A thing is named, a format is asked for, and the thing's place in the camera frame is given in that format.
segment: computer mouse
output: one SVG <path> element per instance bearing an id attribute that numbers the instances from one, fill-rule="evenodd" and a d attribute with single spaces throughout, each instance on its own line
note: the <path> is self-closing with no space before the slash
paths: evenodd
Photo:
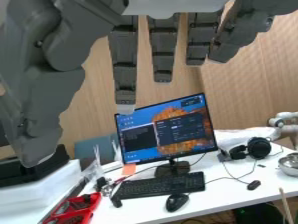
<path id="1" fill-rule="evenodd" d="M 187 194 L 172 194 L 165 204 L 168 212 L 176 212 L 184 206 L 188 200 L 189 196 Z"/>
<path id="2" fill-rule="evenodd" d="M 248 190 L 253 191 L 258 188 L 258 186 L 261 185 L 261 181 L 260 180 L 254 180 L 249 185 L 248 185 Z"/>

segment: white wall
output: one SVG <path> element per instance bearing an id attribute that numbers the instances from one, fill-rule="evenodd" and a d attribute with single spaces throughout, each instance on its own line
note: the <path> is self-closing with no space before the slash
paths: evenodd
<path id="1" fill-rule="evenodd" d="M 0 25 L 3 24 L 6 19 L 7 5 L 10 1 L 11 0 L 0 0 Z"/>

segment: monitor stand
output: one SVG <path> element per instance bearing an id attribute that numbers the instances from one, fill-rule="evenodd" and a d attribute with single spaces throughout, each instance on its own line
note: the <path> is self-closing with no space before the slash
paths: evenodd
<path id="1" fill-rule="evenodd" d="M 188 161 L 176 162 L 169 160 L 169 164 L 164 164 L 156 168 L 156 177 L 176 176 L 189 173 L 191 166 Z"/>

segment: headphones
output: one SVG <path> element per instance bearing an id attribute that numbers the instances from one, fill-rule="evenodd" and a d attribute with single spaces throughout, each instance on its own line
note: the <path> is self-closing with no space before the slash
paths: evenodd
<path id="1" fill-rule="evenodd" d="M 253 159 L 261 160 L 272 152 L 272 144 L 266 138 L 252 138 L 249 140 L 248 146 L 241 145 L 229 151 L 232 160 L 245 159 L 249 155 Z"/>

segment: paper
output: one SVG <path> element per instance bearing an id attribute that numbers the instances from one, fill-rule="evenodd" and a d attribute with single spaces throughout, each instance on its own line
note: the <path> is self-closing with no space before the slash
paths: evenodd
<path id="1" fill-rule="evenodd" d="M 129 176 L 136 173 L 136 164 L 125 164 L 124 165 L 124 170 L 123 170 L 123 175 Z"/>

